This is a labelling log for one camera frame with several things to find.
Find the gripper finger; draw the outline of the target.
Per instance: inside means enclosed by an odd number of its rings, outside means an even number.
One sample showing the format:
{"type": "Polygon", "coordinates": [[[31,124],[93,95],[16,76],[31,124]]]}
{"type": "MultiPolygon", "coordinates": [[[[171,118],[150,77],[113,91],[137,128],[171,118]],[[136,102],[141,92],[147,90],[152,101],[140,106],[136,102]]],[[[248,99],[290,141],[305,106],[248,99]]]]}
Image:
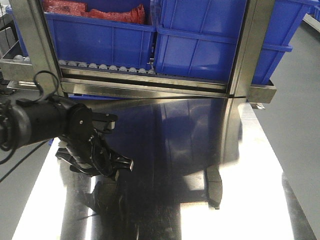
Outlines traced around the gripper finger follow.
{"type": "Polygon", "coordinates": [[[115,170],[124,169],[132,171],[134,168],[134,161],[128,157],[115,153],[112,155],[112,168],[115,170]]]}
{"type": "Polygon", "coordinates": [[[59,148],[55,154],[55,156],[60,159],[64,160],[65,162],[69,163],[70,165],[78,168],[79,165],[76,162],[75,158],[68,152],[66,148],[59,148]]]}

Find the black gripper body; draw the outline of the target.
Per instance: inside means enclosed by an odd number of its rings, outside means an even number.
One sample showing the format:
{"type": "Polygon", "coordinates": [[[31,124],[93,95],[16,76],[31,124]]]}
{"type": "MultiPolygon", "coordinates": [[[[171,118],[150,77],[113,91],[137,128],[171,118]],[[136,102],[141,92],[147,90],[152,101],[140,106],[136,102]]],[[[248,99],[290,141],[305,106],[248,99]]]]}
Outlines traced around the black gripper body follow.
{"type": "Polygon", "coordinates": [[[114,177],[116,170],[113,169],[111,152],[106,142],[94,130],[88,137],[79,138],[62,135],[59,149],[67,149],[75,158],[78,167],[69,164],[69,169],[75,173],[83,173],[90,177],[102,175],[114,177]]]}

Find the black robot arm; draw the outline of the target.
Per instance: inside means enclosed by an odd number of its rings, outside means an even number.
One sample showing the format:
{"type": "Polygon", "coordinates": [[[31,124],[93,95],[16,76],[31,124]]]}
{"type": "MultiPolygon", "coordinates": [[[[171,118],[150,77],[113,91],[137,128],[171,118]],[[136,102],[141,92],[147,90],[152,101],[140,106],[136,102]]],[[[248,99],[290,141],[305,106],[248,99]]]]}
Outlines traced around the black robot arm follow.
{"type": "Polygon", "coordinates": [[[132,171],[133,160],[115,152],[104,139],[117,119],[57,95],[46,100],[21,98],[15,104],[7,101],[0,105],[0,148],[9,154],[1,164],[21,147],[59,138],[62,145],[56,157],[73,172],[112,178],[120,169],[132,171]]]}

